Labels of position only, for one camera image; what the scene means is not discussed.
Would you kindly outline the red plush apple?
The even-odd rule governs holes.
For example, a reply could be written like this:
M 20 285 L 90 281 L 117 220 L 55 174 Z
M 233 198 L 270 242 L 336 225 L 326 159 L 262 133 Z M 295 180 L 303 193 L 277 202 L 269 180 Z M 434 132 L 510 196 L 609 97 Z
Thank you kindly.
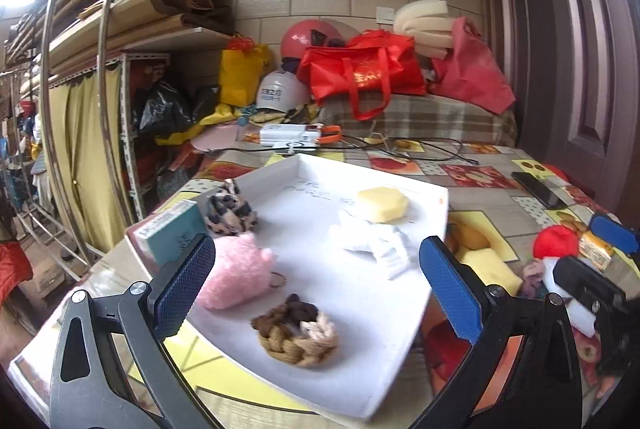
M 578 235 L 563 227 L 546 227 L 535 238 L 533 257 L 535 259 L 577 257 L 579 255 Z

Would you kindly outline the purple blue braided scrunchie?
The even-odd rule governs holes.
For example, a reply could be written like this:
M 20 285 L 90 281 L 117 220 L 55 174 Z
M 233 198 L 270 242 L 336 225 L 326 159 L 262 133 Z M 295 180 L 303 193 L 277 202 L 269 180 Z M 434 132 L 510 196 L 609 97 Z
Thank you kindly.
M 544 287 L 544 274 L 546 267 L 544 262 L 538 259 L 528 261 L 521 271 L 522 285 L 518 295 L 525 299 L 541 299 L 546 294 Z

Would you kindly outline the yellow green sponge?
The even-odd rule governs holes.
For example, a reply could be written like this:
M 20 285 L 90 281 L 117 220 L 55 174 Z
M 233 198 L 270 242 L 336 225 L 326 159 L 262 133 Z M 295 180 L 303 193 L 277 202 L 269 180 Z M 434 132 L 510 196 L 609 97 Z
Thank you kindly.
M 461 248 L 457 260 L 471 267 L 486 285 L 500 285 L 512 297 L 520 291 L 523 279 L 518 277 L 491 248 L 468 250 Z

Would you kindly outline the black smartphone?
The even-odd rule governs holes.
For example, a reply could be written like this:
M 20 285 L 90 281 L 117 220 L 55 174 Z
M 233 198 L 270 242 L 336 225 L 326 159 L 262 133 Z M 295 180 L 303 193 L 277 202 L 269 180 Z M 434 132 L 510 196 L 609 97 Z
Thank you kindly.
M 551 188 L 542 183 L 533 175 L 514 171 L 512 173 L 513 180 L 521 185 L 527 192 L 535 197 L 548 210 L 562 210 L 566 208 L 566 204 L 562 199 L 552 192 Z

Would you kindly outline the brown beige braided scrunchie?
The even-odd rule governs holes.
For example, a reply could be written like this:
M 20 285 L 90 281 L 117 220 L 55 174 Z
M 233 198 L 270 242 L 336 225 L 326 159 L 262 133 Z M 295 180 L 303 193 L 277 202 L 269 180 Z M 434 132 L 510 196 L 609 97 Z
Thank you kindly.
M 291 293 L 280 305 L 254 317 L 250 327 L 265 352 L 279 362 L 311 368 L 332 357 L 340 344 L 330 316 Z

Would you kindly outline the white crumpled tissue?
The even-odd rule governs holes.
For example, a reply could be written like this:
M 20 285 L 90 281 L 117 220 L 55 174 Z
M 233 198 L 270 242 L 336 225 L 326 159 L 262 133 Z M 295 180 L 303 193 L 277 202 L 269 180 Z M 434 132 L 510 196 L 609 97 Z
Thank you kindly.
M 352 253 L 367 253 L 378 273 L 390 281 L 412 267 L 414 246 L 398 227 L 384 223 L 356 223 L 341 233 L 341 244 Z

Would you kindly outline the white shallow cardboard tray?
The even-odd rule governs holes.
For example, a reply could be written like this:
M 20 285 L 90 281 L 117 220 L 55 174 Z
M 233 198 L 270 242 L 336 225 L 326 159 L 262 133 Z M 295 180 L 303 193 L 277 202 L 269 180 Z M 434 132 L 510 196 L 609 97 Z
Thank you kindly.
M 409 201 L 398 227 L 418 248 L 445 234 L 445 187 L 308 155 L 278 161 L 239 177 L 242 195 L 258 213 L 258 246 L 272 250 L 284 287 L 229 310 L 193 305 L 189 323 L 228 360 L 296 401 L 351 419 L 378 410 L 405 362 L 431 286 L 413 263 L 384 279 L 375 259 L 345 250 L 336 234 L 357 222 L 362 190 L 388 187 Z M 298 368 L 262 349 L 250 320 L 289 293 L 330 316 L 340 345 L 325 364 Z

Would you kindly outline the red fabric bag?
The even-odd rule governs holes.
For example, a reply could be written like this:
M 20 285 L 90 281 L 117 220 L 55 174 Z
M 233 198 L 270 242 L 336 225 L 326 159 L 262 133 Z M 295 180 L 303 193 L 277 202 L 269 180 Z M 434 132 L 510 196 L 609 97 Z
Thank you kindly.
M 514 93 L 474 24 L 466 17 L 457 18 L 451 37 L 452 49 L 446 58 L 433 60 L 436 81 L 430 84 L 430 92 L 495 115 L 510 109 Z

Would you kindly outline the brown wooden door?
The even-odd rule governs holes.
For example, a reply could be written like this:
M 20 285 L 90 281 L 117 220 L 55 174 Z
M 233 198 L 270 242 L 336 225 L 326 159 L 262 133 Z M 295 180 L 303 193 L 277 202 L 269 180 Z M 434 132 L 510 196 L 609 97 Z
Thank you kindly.
M 639 223 L 639 0 L 486 0 L 518 145 Z

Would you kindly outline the black plastic bag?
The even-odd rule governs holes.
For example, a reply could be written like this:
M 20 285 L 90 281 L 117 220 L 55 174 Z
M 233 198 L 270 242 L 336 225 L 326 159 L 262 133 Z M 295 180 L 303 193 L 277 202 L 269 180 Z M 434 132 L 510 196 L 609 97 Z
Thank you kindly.
M 156 82 L 139 108 L 140 135 L 169 136 L 186 132 L 213 114 L 220 103 L 220 86 L 203 85 L 193 94 L 170 81 Z

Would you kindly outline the yellow curtain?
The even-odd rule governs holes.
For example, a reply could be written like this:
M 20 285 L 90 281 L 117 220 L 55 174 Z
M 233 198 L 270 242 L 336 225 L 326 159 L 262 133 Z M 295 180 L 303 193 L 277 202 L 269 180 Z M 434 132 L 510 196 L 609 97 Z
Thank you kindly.
M 107 169 L 98 108 L 98 82 L 86 74 L 49 92 L 51 126 L 70 210 L 84 241 L 107 253 L 124 236 Z

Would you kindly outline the metal shelving rack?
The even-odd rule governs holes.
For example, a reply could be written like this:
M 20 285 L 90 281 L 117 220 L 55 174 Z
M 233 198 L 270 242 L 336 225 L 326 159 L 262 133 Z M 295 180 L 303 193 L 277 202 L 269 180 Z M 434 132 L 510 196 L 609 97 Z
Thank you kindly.
M 53 48 L 53 77 L 78 74 L 81 67 L 94 63 L 88 59 L 88 32 L 95 30 L 96 2 L 83 11 L 76 22 L 61 32 L 62 44 Z M 212 66 L 214 51 L 224 46 L 233 31 L 230 8 L 221 0 L 113 0 L 107 31 L 107 69 L 118 74 L 117 140 L 122 183 L 131 209 L 130 225 L 142 220 L 148 204 L 160 201 L 157 186 L 167 172 L 175 149 L 169 136 L 140 135 L 139 108 L 146 92 L 160 80 L 170 81 L 193 94 L 200 86 L 214 85 L 206 78 L 194 78 L 171 67 L 172 53 L 191 51 Z M 40 207 L 55 211 L 55 201 L 47 170 L 42 140 L 44 181 L 36 183 Z

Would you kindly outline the pink red helmet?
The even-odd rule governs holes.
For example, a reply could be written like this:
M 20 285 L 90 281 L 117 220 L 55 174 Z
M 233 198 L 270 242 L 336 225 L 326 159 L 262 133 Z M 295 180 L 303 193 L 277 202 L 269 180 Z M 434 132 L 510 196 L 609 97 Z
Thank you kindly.
M 285 31 L 280 43 L 280 53 L 283 59 L 301 59 L 307 48 L 344 46 L 345 43 L 341 33 L 328 22 L 305 19 Z

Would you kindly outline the orange handled tool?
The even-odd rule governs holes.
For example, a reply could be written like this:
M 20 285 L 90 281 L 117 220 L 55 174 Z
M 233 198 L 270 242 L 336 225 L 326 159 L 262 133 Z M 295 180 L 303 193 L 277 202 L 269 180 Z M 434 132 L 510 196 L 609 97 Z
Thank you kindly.
M 341 142 L 343 131 L 340 126 L 320 126 L 320 136 L 317 138 L 318 145 L 328 145 Z

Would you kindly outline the chrome curved rail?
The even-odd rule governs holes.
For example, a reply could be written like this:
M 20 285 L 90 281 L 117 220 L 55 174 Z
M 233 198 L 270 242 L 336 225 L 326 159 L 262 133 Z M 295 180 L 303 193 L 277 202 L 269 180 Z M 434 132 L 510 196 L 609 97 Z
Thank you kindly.
M 117 140 L 118 74 L 107 69 L 107 31 L 113 0 L 102 0 L 88 32 L 93 65 L 53 77 L 58 0 L 47 0 L 40 60 L 39 116 L 55 207 L 73 238 L 72 253 L 91 265 L 131 222 Z

